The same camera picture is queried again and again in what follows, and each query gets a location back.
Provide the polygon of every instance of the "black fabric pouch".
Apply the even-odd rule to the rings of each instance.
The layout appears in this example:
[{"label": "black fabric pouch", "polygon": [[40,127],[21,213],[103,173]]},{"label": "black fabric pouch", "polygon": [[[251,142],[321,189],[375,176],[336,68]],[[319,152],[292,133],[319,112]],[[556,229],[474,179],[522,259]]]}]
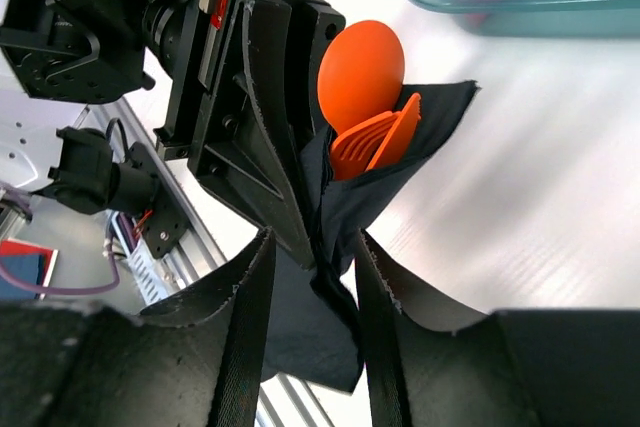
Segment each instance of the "black fabric pouch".
[{"label": "black fabric pouch", "polygon": [[351,264],[359,228],[368,227],[402,186],[453,134],[478,88],[473,81],[406,85],[398,100],[422,96],[421,120],[402,161],[354,179],[333,181],[325,127],[300,154],[313,219],[316,266],[303,271],[283,250],[276,261],[263,379],[276,372],[353,391],[362,372],[358,311],[340,282]]}]

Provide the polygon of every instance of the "orange spoon bowl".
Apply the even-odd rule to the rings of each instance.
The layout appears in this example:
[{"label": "orange spoon bowl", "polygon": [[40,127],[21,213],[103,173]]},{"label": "orange spoon bowl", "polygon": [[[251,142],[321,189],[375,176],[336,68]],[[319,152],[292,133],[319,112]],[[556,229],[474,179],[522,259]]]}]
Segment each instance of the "orange spoon bowl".
[{"label": "orange spoon bowl", "polygon": [[402,44],[382,22],[355,23],[331,42],[318,73],[318,101],[338,135],[394,108],[404,67]]}]

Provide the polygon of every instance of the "black cable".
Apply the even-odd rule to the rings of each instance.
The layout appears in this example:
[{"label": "black cable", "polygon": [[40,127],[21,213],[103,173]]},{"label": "black cable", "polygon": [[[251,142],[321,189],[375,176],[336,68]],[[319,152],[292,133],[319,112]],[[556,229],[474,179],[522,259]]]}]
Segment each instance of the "black cable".
[{"label": "black cable", "polygon": [[116,260],[116,265],[118,267],[120,267],[123,270],[126,270],[127,272],[129,272],[130,274],[133,274],[133,271],[131,270],[131,267],[129,266],[129,256],[127,256],[127,254],[125,254],[124,252],[114,252],[113,251],[113,245],[115,243],[118,243],[118,245],[120,245],[120,249],[122,249],[122,243],[120,241],[120,239],[118,238],[118,235],[116,234],[115,229],[113,228],[113,225],[111,224],[111,220],[108,220],[108,225],[107,225],[107,232],[109,232],[109,237],[111,237],[111,253],[110,255],[113,256],[113,258]]},{"label": "black cable", "polygon": [[124,160],[128,162],[131,160],[131,154],[129,153],[129,141],[127,140],[127,131],[124,128],[124,124],[122,121],[115,117],[109,121],[107,125],[107,130],[105,130],[104,135],[109,142],[111,142],[111,137],[113,136],[113,129],[118,126],[118,130],[120,131],[120,138],[122,140],[122,148],[124,149]]}]

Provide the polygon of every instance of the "orange plastic utensil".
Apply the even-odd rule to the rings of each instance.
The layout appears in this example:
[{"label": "orange plastic utensil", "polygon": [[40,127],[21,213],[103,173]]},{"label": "orange plastic utensil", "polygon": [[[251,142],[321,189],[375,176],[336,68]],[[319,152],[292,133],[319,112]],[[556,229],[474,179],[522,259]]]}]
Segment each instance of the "orange plastic utensil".
[{"label": "orange plastic utensil", "polygon": [[370,137],[362,146],[359,155],[348,158],[336,158],[331,161],[335,180],[348,180],[365,172],[369,160],[385,139],[387,130],[380,130]]},{"label": "orange plastic utensil", "polygon": [[338,155],[338,157],[342,156],[342,152],[351,145],[354,139],[359,138],[361,135],[366,134],[371,129],[375,128],[377,125],[384,124],[385,122],[389,122],[389,120],[395,119],[393,112],[386,111],[381,114],[376,115],[370,119],[361,122],[355,127],[350,128],[343,134],[339,135],[331,144],[331,153],[332,155]]},{"label": "orange plastic utensil", "polygon": [[331,42],[318,72],[318,101],[324,118],[341,135],[393,110],[404,80],[398,36],[373,20],[355,23]]},{"label": "orange plastic utensil", "polygon": [[420,100],[420,94],[411,96],[366,170],[380,169],[402,159],[411,144],[411,139],[413,139],[420,120]]},{"label": "orange plastic utensil", "polygon": [[393,117],[391,117],[387,122],[377,125],[375,129],[367,132],[367,135],[362,136],[362,138],[359,139],[359,142],[354,142],[354,145],[350,145],[350,148],[346,149],[344,152],[345,157],[351,159],[360,159],[363,155],[363,152],[366,152],[369,149],[368,145],[372,141],[375,141],[375,139],[384,139],[384,137],[389,132],[389,129],[391,129],[391,126],[395,123],[399,114],[400,112],[394,113]]},{"label": "orange plastic utensil", "polygon": [[389,132],[389,129],[396,121],[397,114],[394,113],[391,117],[389,117],[384,122],[380,122],[379,124],[373,126],[370,129],[362,132],[356,138],[353,139],[352,142],[349,143],[344,152],[342,153],[342,158],[354,158],[360,155],[364,145],[372,138],[380,135],[380,132],[383,132],[385,135]]}]

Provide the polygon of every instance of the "black bracket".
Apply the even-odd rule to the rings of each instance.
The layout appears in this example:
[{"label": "black bracket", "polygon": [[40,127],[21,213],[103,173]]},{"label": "black bracket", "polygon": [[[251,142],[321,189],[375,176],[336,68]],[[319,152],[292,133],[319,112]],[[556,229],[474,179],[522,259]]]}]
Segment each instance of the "black bracket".
[{"label": "black bracket", "polygon": [[65,127],[56,134],[62,140],[60,162],[49,169],[53,182],[35,194],[85,215],[111,209],[133,216],[148,208],[158,181],[131,164],[113,162],[103,132]]},{"label": "black bracket", "polygon": [[[228,0],[220,29],[209,28],[206,43],[205,32],[191,42],[190,51],[200,48],[188,65],[178,60],[176,77],[190,66],[201,83],[189,90],[190,102],[170,103],[167,124],[156,131],[165,158],[180,146],[177,157],[188,153],[189,170],[210,195],[249,222],[271,226],[304,268],[315,256],[298,155],[323,126],[315,82],[344,26],[322,0]],[[172,99],[184,100],[185,89],[174,82]]]},{"label": "black bracket", "polygon": [[144,144],[134,143],[129,149],[136,167],[159,180],[158,190],[149,206],[153,214],[145,220],[141,235],[154,259],[169,253],[189,228],[190,222],[171,186],[160,174],[153,155]]},{"label": "black bracket", "polygon": [[31,98],[105,104],[155,82],[143,72],[145,0],[9,0],[0,48]]}]

